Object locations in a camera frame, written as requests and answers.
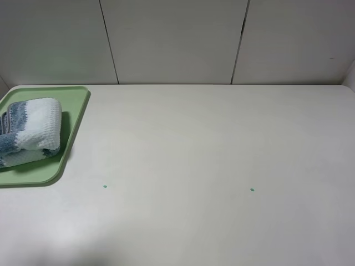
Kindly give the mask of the blue white striped towel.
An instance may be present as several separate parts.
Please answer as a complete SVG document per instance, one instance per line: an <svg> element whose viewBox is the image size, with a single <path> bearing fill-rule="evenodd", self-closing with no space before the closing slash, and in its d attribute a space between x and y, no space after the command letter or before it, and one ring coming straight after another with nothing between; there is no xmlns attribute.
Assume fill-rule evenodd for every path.
<svg viewBox="0 0 355 266"><path fill-rule="evenodd" d="M62 106L55 98L11 103L1 115L1 168L55 156L61 125Z"/></svg>

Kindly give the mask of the green plastic tray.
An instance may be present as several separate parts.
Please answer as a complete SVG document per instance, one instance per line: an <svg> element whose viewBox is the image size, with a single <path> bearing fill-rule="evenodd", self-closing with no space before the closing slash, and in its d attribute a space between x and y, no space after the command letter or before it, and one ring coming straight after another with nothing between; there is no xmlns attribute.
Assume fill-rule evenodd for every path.
<svg viewBox="0 0 355 266"><path fill-rule="evenodd" d="M62 105L60 151L45 160L1 169L1 188L47 186L61 178L84 116L90 91L78 85L16 86L1 99L1 112L5 112L11 103L35 98L56 98Z"/></svg>

